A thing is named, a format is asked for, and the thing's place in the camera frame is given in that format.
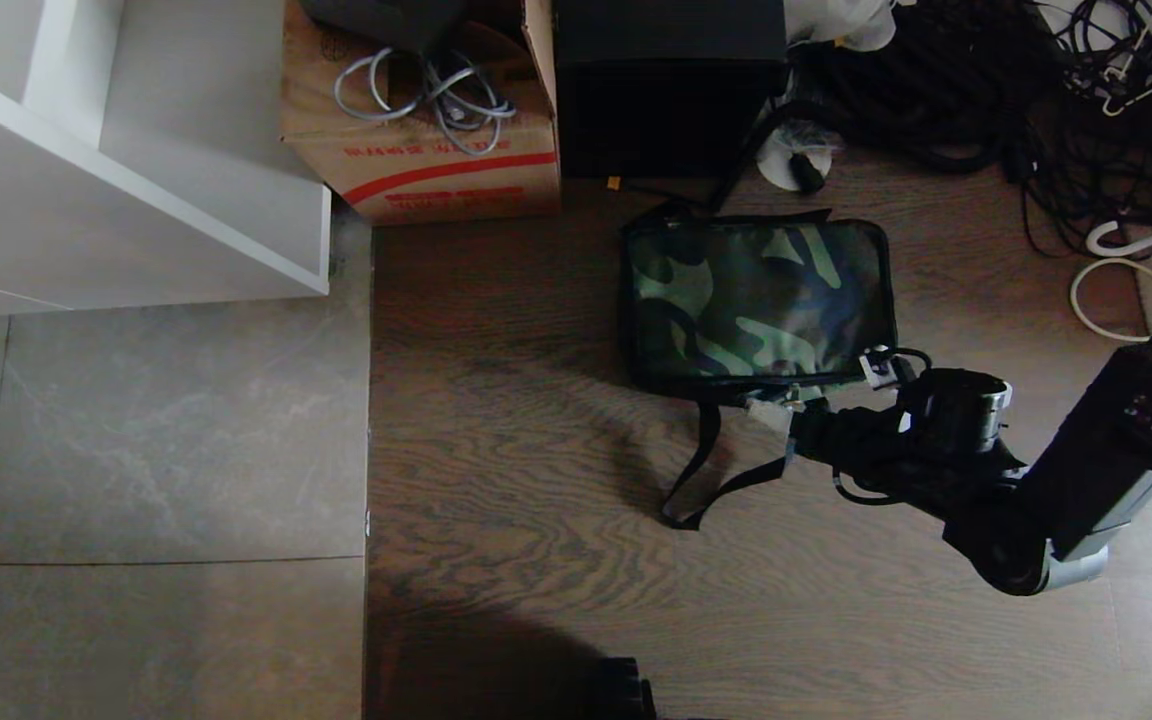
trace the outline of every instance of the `black box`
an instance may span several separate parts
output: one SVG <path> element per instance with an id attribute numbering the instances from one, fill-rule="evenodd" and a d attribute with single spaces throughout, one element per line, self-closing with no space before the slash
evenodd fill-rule
<path id="1" fill-rule="evenodd" d="M 782 0 L 556 0 L 568 177 L 714 177 L 785 91 Z"/>

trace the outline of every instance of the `bag strap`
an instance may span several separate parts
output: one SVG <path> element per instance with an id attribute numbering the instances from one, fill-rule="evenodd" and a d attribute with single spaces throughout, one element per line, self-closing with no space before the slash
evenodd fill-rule
<path id="1" fill-rule="evenodd" d="M 675 516 L 670 515 L 669 502 L 685 486 L 687 480 L 690 480 L 692 475 L 696 475 L 696 471 L 704 467 L 705 461 L 708 460 L 710 453 L 713 452 L 714 445 L 718 442 L 718 433 L 723 427 L 723 416 L 718 410 L 717 404 L 713 404 L 713 402 L 698 402 L 696 407 L 700 409 L 700 442 L 696 446 L 696 452 L 691 455 L 691 460 L 687 461 L 687 467 L 682 469 L 682 473 L 679 473 L 679 478 L 673 483 L 673 488 L 669 491 L 669 495 L 664 499 L 664 505 L 660 506 L 660 515 L 664 515 L 666 523 L 676 530 L 699 530 L 700 518 L 704 518 L 705 511 L 718 501 L 719 497 L 728 495 L 728 493 L 736 492 L 740 488 L 758 486 L 758 484 L 775 480 L 781 477 L 781 473 L 785 473 L 785 457 L 776 457 L 776 460 L 772 460 L 767 464 L 745 470 L 743 473 L 736 475 L 735 478 L 723 483 L 723 486 L 718 488 L 718 492 L 708 498 L 699 510 L 692 511 L 685 518 L 675 518 Z"/>

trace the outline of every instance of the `black device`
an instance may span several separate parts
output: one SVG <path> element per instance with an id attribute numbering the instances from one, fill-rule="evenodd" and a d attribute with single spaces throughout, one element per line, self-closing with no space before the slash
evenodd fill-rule
<path id="1" fill-rule="evenodd" d="M 785 91 L 782 0 L 558 0 L 568 177 L 721 177 Z"/>
<path id="2" fill-rule="evenodd" d="M 963 369 L 915 377 L 902 357 L 870 370 L 899 387 L 896 404 L 834 414 L 809 402 L 791 416 L 791 452 L 832 465 L 849 500 L 945 521 L 942 538 L 1002 592 L 1096 578 L 1152 497 L 1152 343 L 1116 350 L 1028 468 L 1000 437 L 1007 382 Z M 847 491 L 841 475 L 877 497 Z"/>
<path id="3" fill-rule="evenodd" d="M 467 0 L 301 0 L 301 6 L 328 26 L 429 56 L 465 16 Z"/>

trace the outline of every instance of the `white cable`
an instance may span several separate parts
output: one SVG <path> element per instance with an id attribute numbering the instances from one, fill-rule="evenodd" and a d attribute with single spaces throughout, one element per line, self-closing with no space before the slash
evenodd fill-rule
<path id="1" fill-rule="evenodd" d="M 518 111 L 511 103 L 497 94 L 494 88 L 492 88 L 492 83 L 488 83 L 488 79 L 479 73 L 477 65 L 472 63 L 465 55 L 453 50 L 450 54 L 460 60 L 463 67 L 450 76 L 442 77 L 439 74 L 438 65 L 433 63 L 433 61 L 422 61 L 424 88 L 420 89 L 420 93 L 410 103 L 403 105 L 402 108 L 394 109 L 389 106 L 389 103 L 385 101 L 384 97 L 380 97 L 380 91 L 376 88 L 376 70 L 393 53 L 393 47 L 385 47 L 385 50 L 380 50 L 374 55 L 366 55 L 366 58 L 353 61 L 348 68 L 339 74 L 332 86 L 332 96 L 338 101 L 340 109 L 346 111 L 353 118 L 379 123 L 385 122 L 385 120 L 407 118 L 412 111 L 416 111 L 417 106 L 420 106 L 420 103 L 429 103 L 433 105 L 434 118 L 438 120 L 439 129 L 442 129 L 444 136 L 447 136 L 448 141 L 452 141 L 452 145 L 456 145 L 461 152 L 465 152 L 467 156 L 485 156 L 495 150 L 497 143 L 500 141 L 500 120 L 513 118 Z M 376 101 L 376 105 L 379 105 L 384 109 L 382 113 L 369 113 L 369 111 L 351 108 L 342 97 L 342 88 L 344 86 L 346 78 L 362 68 L 367 68 L 369 92 L 371 92 L 371 99 Z M 486 105 L 468 101 L 465 97 L 456 94 L 452 90 L 457 83 L 470 78 L 479 82 L 480 91 L 486 96 Z M 475 150 L 468 146 L 457 137 L 457 132 L 453 132 L 453 129 L 454 131 L 462 132 L 476 131 L 476 129 L 487 123 L 492 124 L 492 141 L 488 142 L 488 145 L 484 150 Z"/>
<path id="2" fill-rule="evenodd" d="M 1091 265 L 1085 266 L 1085 268 L 1079 270 L 1079 273 L 1074 275 L 1074 282 L 1069 283 L 1069 305 L 1073 306 L 1074 313 L 1078 316 L 1079 321 L 1087 325 L 1087 329 L 1098 334 L 1098 336 L 1109 338 L 1111 340 L 1119 340 L 1123 342 L 1147 342 L 1149 336 L 1129 336 L 1129 334 L 1107 331 L 1106 328 L 1102 328 L 1101 325 L 1092 323 L 1092 319 L 1087 318 L 1087 313 L 1083 313 L 1083 306 L 1079 305 L 1078 302 L 1078 288 L 1083 285 L 1083 279 L 1087 278 L 1087 274 L 1092 273 L 1092 270 L 1102 268 L 1102 266 L 1106 265 L 1126 265 L 1128 268 L 1137 270 L 1137 272 L 1143 273 L 1149 279 L 1152 279 L 1152 270 L 1146 268 L 1146 266 L 1139 263 L 1124 260 L 1123 258 L 1105 258 L 1097 260 Z"/>

